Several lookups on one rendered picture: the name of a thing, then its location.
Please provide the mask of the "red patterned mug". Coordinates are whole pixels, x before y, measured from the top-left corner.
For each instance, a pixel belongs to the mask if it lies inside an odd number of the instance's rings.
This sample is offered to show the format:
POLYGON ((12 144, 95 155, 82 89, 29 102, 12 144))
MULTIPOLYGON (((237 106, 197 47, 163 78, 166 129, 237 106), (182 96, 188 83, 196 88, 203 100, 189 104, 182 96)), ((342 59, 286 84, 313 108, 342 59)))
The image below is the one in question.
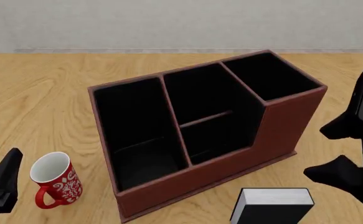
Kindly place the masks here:
POLYGON ((40 187, 35 195, 35 204, 41 209, 70 205, 82 195, 81 181, 64 152, 50 152, 42 156, 34 162, 29 175, 40 187))

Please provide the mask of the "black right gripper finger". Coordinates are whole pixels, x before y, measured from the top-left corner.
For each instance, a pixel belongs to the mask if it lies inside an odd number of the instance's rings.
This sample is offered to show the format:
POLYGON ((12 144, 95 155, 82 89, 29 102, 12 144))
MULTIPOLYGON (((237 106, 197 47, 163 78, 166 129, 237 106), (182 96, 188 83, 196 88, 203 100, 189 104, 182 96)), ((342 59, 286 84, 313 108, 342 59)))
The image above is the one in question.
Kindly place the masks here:
POLYGON ((363 204, 363 168, 345 155, 320 166, 307 167, 303 174, 313 182, 343 190, 363 204))
POLYGON ((319 131, 328 139, 362 139, 363 121, 356 114, 345 111, 319 131))

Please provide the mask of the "black book with white pages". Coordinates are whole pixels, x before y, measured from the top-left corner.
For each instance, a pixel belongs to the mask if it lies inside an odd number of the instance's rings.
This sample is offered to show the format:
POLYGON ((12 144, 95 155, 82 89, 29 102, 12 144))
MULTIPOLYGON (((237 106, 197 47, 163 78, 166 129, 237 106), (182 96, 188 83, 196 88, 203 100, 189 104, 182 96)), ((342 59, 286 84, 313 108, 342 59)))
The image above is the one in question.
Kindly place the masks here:
POLYGON ((230 224, 299 224, 313 206, 307 188, 242 188, 230 224))

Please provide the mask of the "red-brown desk caddy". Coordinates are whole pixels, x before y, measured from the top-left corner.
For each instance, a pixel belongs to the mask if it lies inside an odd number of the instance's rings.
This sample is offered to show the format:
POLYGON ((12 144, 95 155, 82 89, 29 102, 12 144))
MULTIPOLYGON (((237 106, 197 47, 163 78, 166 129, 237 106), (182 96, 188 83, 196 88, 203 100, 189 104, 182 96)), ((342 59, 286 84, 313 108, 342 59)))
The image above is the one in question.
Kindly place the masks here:
POLYGON ((270 50, 89 87, 121 222, 293 156, 326 91, 270 50))

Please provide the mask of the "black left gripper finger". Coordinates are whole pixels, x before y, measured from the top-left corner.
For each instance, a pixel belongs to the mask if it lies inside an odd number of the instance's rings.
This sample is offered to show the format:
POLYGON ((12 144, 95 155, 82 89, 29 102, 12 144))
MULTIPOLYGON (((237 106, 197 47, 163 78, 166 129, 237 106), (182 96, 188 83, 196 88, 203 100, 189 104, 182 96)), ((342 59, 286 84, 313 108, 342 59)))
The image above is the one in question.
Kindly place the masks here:
POLYGON ((17 178, 23 154, 14 147, 0 162, 0 194, 17 193, 17 178))

